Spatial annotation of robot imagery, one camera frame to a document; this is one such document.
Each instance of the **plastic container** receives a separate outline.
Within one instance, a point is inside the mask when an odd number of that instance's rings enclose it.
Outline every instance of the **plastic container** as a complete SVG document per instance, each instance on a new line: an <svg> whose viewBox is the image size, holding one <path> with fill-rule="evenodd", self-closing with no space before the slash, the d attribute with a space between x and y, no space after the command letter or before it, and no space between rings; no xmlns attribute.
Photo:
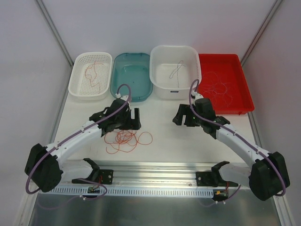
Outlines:
<svg viewBox="0 0 301 226"><path fill-rule="evenodd" d="M217 114L246 114L254 105L235 54L199 54L202 82L198 91L211 100Z"/></svg>
<svg viewBox="0 0 301 226"><path fill-rule="evenodd" d="M82 100L101 100L108 95L112 56L103 52L80 54L71 73L68 90Z"/></svg>
<svg viewBox="0 0 301 226"><path fill-rule="evenodd" d="M123 53L115 58L110 88L113 96L123 83L128 84L131 88L131 102L141 102L149 97L152 93L150 55L145 53ZM127 95L127 88L122 87L120 94Z"/></svg>
<svg viewBox="0 0 301 226"><path fill-rule="evenodd" d="M195 79L201 81L197 51L189 46L157 46L150 53L150 80L163 99L187 99Z"/></svg>

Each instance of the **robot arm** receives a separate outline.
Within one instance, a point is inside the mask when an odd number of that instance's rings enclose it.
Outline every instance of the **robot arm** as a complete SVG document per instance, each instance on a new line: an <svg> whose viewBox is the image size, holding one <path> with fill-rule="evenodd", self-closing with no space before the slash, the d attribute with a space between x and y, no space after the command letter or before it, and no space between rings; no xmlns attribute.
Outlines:
<svg viewBox="0 0 301 226"><path fill-rule="evenodd" d="M232 181L250 187L256 197L265 201L283 190L283 184L270 164L272 162L280 173L285 187L290 185L286 164L280 153L270 153L255 144L251 145L251 142L239 135L239 132L227 119L215 115L208 98L203 98L202 95L194 91L191 93L191 98L194 112L203 120L196 117L190 105L180 105L173 122L176 125L182 125L182 119L185 115L184 125L188 127L201 126L205 133L227 145L249 166L249 168L244 168L227 161L220 162L212 167L210 178L201 178L203 184L216 187L221 181Z"/></svg>
<svg viewBox="0 0 301 226"><path fill-rule="evenodd" d="M63 141L54 142L44 147L36 144L31 149L25 173L29 176L37 162L47 155L32 174L32 180L43 192L51 191L61 181L72 180L73 183L79 183L76 180L77 178L86 178L89 181L98 182L102 172L99 166L91 159L65 161L86 144L114 129L140 129L139 109L135 108L135 118L132 119L129 103L125 103L127 98L128 96L119 96L112 102L110 107L93 114L82 127L68 135Z"/></svg>

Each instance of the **wall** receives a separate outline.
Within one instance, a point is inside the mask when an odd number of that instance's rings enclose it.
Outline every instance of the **wall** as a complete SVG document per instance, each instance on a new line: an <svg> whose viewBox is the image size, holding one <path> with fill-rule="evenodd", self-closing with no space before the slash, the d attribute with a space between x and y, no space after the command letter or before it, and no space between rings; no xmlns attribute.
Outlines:
<svg viewBox="0 0 301 226"><path fill-rule="evenodd" d="M44 0L73 60L189 45L241 58L274 0Z"/></svg>
<svg viewBox="0 0 301 226"><path fill-rule="evenodd" d="M300 0L284 1L244 66L263 146L285 157L296 225L301 225L300 10Z"/></svg>
<svg viewBox="0 0 301 226"><path fill-rule="evenodd" d="M3 1L0 32L0 225L10 226L29 151L48 142L70 66L33 0Z"/></svg>

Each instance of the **white table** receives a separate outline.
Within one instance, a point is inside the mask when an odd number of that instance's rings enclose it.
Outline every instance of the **white table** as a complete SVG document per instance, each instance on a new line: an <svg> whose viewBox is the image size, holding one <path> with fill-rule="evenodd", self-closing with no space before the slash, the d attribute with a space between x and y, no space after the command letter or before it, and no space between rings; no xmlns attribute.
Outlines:
<svg viewBox="0 0 301 226"><path fill-rule="evenodd" d="M101 101L82 101L68 94L55 137L61 140L85 123L96 112L110 106L114 98L111 94ZM214 140L201 127L188 128L176 126L172 119L177 113L179 104L188 100L171 101L159 99L154 93L144 102L131 103L140 108L141 129L137 135L147 131L153 136L150 145L139 145L130 153L118 152L106 144L103 137L87 145L69 159L91 158L95 161L130 161L130 162L174 162L174 163L217 163L230 161L244 163L243 160L226 145ZM242 135L254 141L247 115L227 115L226 118ZM141 136L141 142L149 141L148 135Z"/></svg>

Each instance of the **teal bin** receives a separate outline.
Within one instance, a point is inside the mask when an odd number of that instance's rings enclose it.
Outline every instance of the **teal bin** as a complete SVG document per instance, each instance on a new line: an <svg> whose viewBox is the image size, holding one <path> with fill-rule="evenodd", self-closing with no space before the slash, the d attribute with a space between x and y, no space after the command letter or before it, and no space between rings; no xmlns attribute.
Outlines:
<svg viewBox="0 0 301 226"><path fill-rule="evenodd" d="M121 84L128 84L132 91L132 102L146 100L152 93L150 81L150 55L145 53L123 53L115 58L110 91L113 97ZM127 95L126 87L120 94Z"/></svg>

